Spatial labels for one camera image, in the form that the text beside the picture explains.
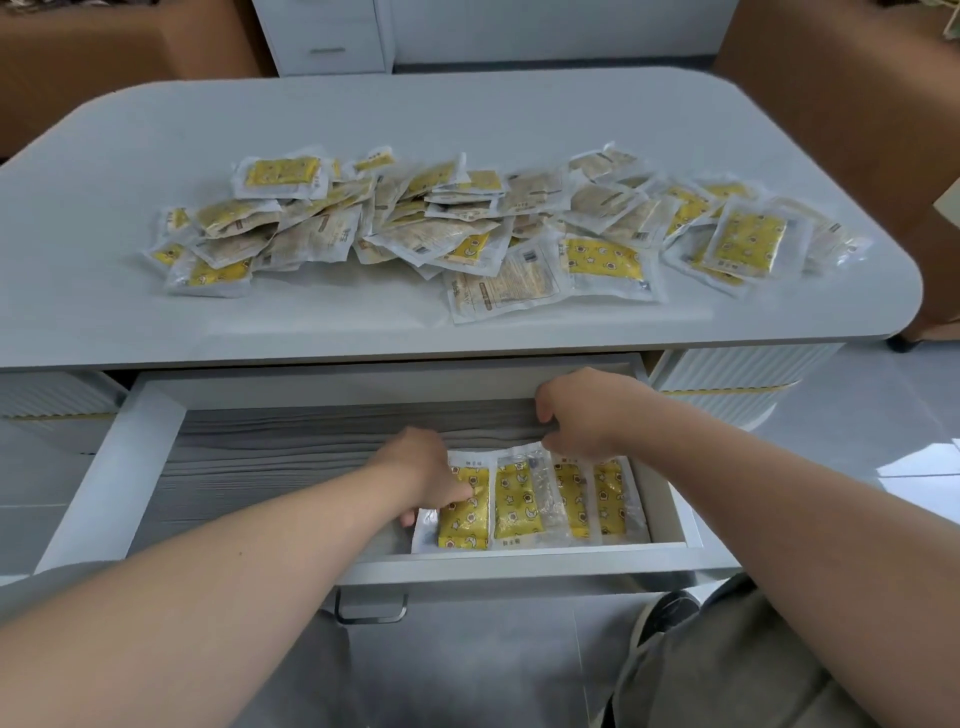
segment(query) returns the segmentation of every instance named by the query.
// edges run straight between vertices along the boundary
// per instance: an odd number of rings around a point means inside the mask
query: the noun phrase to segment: person's right arm
[[[537,411],[549,449],[670,480],[875,720],[956,725],[960,527],[626,376],[558,377]]]

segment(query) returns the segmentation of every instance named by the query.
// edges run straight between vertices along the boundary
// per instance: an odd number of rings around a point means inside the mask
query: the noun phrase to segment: person
[[[627,454],[662,473],[749,574],[699,613],[681,595],[657,602],[603,724],[956,723],[957,526],[628,377],[560,376],[541,386],[536,408],[559,424],[549,449]],[[17,582],[0,628],[0,723],[362,725],[346,635],[318,607],[390,519],[409,525],[417,508],[469,496],[440,437],[408,429],[353,473],[67,589],[54,571]],[[39,591],[59,592],[26,606],[44,577]]]

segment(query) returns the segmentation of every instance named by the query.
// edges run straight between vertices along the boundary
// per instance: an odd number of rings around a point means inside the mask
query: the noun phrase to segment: hand
[[[631,422],[644,416],[638,402],[652,392],[629,376],[581,369],[545,382],[537,390],[537,419],[556,418],[560,429],[543,446],[560,455],[607,460],[628,454]]]
[[[404,526],[417,520],[417,508],[444,508],[473,495],[467,483],[453,476],[446,462],[446,445],[432,430],[405,428],[384,443],[368,465],[391,469],[396,474],[394,482],[409,489],[409,506],[400,515]]]

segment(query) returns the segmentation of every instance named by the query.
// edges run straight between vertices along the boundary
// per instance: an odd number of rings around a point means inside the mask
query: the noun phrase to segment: tile floor
[[[958,372],[960,344],[910,354],[847,346],[757,434],[960,519]],[[36,565],[89,460],[0,429],[0,584]],[[399,624],[354,627],[371,723],[583,728],[609,694],[646,598],[414,603]]]

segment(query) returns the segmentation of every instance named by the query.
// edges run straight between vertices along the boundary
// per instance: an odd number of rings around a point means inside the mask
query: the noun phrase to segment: person's left hand
[[[473,489],[457,480],[446,462],[446,445],[428,429],[407,427],[390,438],[370,459],[371,466],[387,466],[410,489],[410,506],[400,515],[400,524],[413,525],[418,508],[445,508],[473,495]]]

